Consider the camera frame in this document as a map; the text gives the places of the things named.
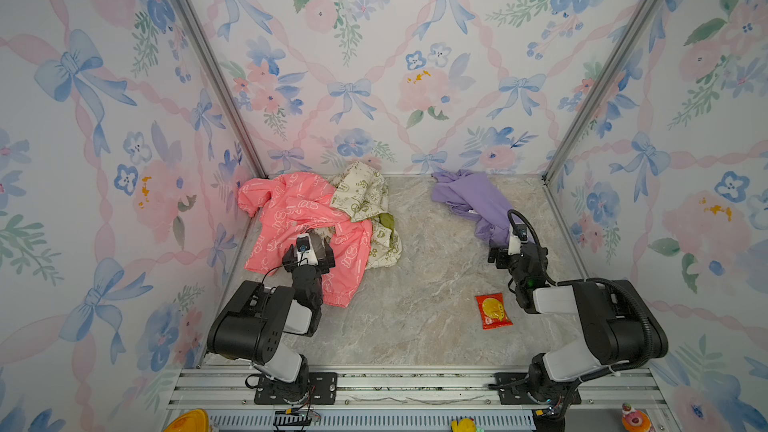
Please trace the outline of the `purple cloth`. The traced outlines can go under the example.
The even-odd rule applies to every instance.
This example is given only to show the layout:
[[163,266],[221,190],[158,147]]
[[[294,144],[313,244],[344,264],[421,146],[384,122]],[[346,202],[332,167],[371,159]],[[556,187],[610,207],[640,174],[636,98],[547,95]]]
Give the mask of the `purple cloth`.
[[508,248],[512,204],[482,172],[434,172],[433,201],[474,223],[474,235],[490,247]]

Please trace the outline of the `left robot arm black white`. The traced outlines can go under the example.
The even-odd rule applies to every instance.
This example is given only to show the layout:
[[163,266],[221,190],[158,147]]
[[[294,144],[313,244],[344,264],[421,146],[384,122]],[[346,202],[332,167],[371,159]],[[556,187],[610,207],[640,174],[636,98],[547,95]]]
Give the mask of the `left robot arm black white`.
[[289,286],[244,281],[209,329],[206,347],[231,360],[246,360],[258,371],[257,404],[303,404],[329,383],[309,371],[305,356],[282,342],[285,334],[311,337],[322,318],[323,277],[335,267],[330,240],[314,233],[297,237],[281,259]]

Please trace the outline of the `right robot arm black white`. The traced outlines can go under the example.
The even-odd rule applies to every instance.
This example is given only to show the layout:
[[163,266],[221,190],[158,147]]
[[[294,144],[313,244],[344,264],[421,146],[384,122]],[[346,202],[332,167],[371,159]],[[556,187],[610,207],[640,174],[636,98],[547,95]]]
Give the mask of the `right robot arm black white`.
[[629,281],[588,278],[552,283],[546,273],[547,250],[535,242],[512,251],[492,247],[488,262],[507,270],[508,288],[522,311],[572,315],[581,330],[577,339],[560,349],[535,355],[526,373],[497,373],[488,388],[503,403],[540,404],[554,416],[579,401],[580,385],[641,368],[667,354],[666,333]]

